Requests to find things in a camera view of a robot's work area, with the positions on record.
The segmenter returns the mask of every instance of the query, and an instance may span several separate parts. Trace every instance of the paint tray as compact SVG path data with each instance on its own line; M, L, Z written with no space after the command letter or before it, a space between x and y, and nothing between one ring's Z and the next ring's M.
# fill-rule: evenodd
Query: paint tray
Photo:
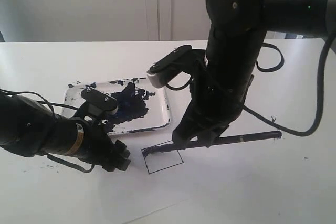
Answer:
M80 107L83 89L91 86L118 101L118 111L104 120L108 135L155 131L169 125L170 112L164 89L156 89L147 78L134 78L92 84L69 84L64 104ZM63 108L62 115L72 117L74 110Z

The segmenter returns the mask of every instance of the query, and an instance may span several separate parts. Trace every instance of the table surface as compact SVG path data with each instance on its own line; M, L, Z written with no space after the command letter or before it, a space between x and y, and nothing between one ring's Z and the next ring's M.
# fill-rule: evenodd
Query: table surface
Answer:
M246 104L293 129L310 127L316 109L316 72L323 41L269 40L285 55L275 73L254 71ZM67 85L144 77L175 47L206 41L45 42L0 44L0 86L30 90L62 103ZM259 63L279 56L262 49ZM131 151L126 172L100 167L83 174L45 157L0 150L1 223L334 223L336 206L336 57L326 67L325 111L317 132L181 151L184 164L148 175L140 149L171 139L190 100L188 90L167 91L171 125L120 137ZM173 80L176 87L187 79ZM243 112L225 135L271 127Z

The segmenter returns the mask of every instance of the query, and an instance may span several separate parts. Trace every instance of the black outline square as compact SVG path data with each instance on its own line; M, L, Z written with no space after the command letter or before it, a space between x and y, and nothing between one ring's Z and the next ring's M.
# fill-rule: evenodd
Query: black outline square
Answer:
M161 143L161 144L155 144L155 145L149 146L149 147L147 147L147 148L141 149L141 153L142 153L143 159L145 160L145 165L146 165L146 168L147 168L147 171L148 171L148 174L149 174L149 175L150 175L150 174L153 174L153 173L160 172L160 171L162 171L162 170L166 170L166 169L171 168L171 167L174 167L174 166L176 166L176 165L184 164L184 161L183 161L183 159L182 159L182 156L180 155L180 152L179 152L178 150L174 150L174 151L177 151L177 153L179 154L180 159L181 159L181 163L178 163L178 164L175 164L175 165L171 165L171 166L168 166L168 167L166 167L166 168L162 168L162 169L156 170L156 171L154 171L154 172L150 172L150 171L149 171L149 169L148 169L148 165L147 165L147 162L146 162L146 157L143 155L143 151L144 151L145 149L152 148L152 147L154 147L154 146L158 146L158 145L162 145L162 144L166 144L166 143L169 143L169 142L172 142L172 141L170 140L170 141L167 141L167 142L164 142L164 143Z

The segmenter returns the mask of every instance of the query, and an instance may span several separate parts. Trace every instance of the screw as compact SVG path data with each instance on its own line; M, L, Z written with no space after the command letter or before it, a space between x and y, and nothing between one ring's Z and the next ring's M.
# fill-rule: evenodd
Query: screw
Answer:
M237 4L237 2L234 1L234 2L232 3L232 8L233 8L233 9L237 9L237 7L238 7L238 4Z

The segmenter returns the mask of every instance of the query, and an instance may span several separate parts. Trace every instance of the black cable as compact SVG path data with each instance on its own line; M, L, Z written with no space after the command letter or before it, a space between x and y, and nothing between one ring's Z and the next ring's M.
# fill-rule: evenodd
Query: black cable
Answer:
M272 68L262 68L259 66L259 63L257 61L257 68L260 72L263 72L263 73L272 73L272 72L275 72L275 71L278 71L280 68L282 68L285 64L285 58L284 58L284 55L282 54L282 52L280 51L280 49L273 45L273 44L269 44L269 43L263 43L263 47L267 47L267 48L271 48L271 49L274 49L274 50L277 50L281 56L281 61L279 64L277 64L275 67L272 67Z
M180 87L178 87L178 88L175 88L175 87L170 86L170 85L167 83L167 84L166 84L166 87L169 88L170 90L180 91L180 90L185 89L186 87L188 87L188 85L192 82L192 80L193 80L193 77L190 76L189 81L187 81L187 83L186 83L185 85L183 85L183 86L180 86Z
M46 104L46 102L44 102L44 101L36 101L36 102L38 102L40 104ZM77 107L66 105L66 104L60 104L60 103L54 103L54 102L50 102L50 104L52 106L56 106L56 107L62 107L62 108L67 108L67 109L71 109L71 110L78 110Z
M303 132L295 131L295 130L289 129L287 127L284 127L282 125L279 125L277 123L274 123L274 122L268 120L267 118L263 117L259 113L255 112L254 110L250 109L249 107L246 107L241 102L234 100L234 98L231 96L231 94L227 90L222 88L221 85L212 77L212 75L207 71L206 67L203 65L203 63L201 61L200 61L200 63L201 63L202 68L205 70L206 74L210 78L210 80L214 83L214 85L216 85L217 88L219 90L221 90L221 92L225 96L227 96L233 102L238 104L246 112L255 116L256 118L263 121L264 123L267 123L268 125L270 125L272 127L275 127L275 128L277 128L281 131L287 132L291 135L301 136L301 137L310 136L311 134L313 134L317 130L317 128L319 127L319 125L321 123L321 119L322 119L322 115L323 115L323 105L324 105L324 71L325 71L325 68L326 68L326 61L327 61L328 52L329 52L330 47L331 47L331 45L332 45L332 43L334 42L335 39L336 39L336 30L333 31L330 34L330 36L328 37L327 41L325 42L325 44L323 46L323 49L322 49L322 52L321 52L321 55L320 55L320 59L319 59L318 71L317 71L317 108L316 108L316 115L315 115L315 119L314 119L314 122L313 122L312 126L307 131L303 131Z
M40 97L44 102L45 104L50 108L51 112L53 113L53 118L56 119L56 116L55 116L55 110L53 108L53 106L51 105L51 103L45 99L42 95L38 94L38 93L35 93L35 92L31 92L31 91L8 91L8 90L4 90L4 89L0 89L0 92L2 92L4 95L17 95L17 94L33 94L33 95L36 95L38 97Z

